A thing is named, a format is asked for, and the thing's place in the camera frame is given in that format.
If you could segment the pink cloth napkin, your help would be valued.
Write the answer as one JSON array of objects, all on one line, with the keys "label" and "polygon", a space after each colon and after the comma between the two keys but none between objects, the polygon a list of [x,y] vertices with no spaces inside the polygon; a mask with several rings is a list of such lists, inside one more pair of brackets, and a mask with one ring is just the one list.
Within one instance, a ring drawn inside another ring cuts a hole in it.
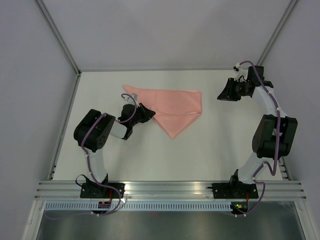
[{"label": "pink cloth napkin", "polygon": [[202,114],[202,93],[199,90],[143,89],[124,85],[128,94],[154,111],[154,121],[173,140]]}]

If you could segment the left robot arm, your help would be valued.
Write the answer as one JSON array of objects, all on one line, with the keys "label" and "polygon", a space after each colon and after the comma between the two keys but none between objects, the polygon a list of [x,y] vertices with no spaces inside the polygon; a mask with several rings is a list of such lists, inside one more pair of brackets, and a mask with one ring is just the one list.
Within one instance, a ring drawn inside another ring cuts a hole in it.
[{"label": "left robot arm", "polygon": [[156,112],[142,103],[129,103],[122,107],[120,117],[90,109],[74,130],[73,138],[85,153],[87,178],[94,182],[91,191],[98,198],[109,193],[108,173],[104,164],[103,147],[108,137],[128,140],[134,126],[151,120]]}]

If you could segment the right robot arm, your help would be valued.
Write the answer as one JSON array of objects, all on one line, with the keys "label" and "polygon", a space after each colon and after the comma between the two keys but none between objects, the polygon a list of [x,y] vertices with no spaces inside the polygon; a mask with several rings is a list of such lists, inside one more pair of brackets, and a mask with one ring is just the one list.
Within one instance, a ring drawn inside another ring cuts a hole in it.
[{"label": "right robot arm", "polygon": [[275,96],[271,81],[265,80],[264,68],[253,63],[245,69],[242,63],[234,66],[235,77],[227,80],[220,101],[237,102],[251,97],[262,111],[262,117],[252,138],[252,154],[237,169],[223,188],[234,198],[257,192],[258,176],[268,168],[271,176],[277,173],[278,161],[292,148],[298,121],[289,117]]}]

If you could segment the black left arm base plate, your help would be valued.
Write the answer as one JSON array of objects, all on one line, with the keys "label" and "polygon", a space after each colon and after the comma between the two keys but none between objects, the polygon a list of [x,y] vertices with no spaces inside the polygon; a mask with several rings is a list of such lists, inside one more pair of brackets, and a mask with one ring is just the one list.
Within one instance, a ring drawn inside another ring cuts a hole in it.
[{"label": "black left arm base plate", "polygon": [[125,184],[120,182],[110,182],[109,187],[117,189],[118,193],[111,189],[97,185],[95,182],[83,183],[80,191],[81,199],[119,199],[123,198],[125,193]]}]

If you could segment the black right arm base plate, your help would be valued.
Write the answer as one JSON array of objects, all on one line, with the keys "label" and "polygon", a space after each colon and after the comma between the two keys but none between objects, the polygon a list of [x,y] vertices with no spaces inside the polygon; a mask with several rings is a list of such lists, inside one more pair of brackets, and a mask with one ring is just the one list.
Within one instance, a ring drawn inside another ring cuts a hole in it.
[{"label": "black right arm base plate", "polygon": [[214,199],[258,199],[259,194],[255,184],[229,182],[213,183],[208,189],[212,190]]}]

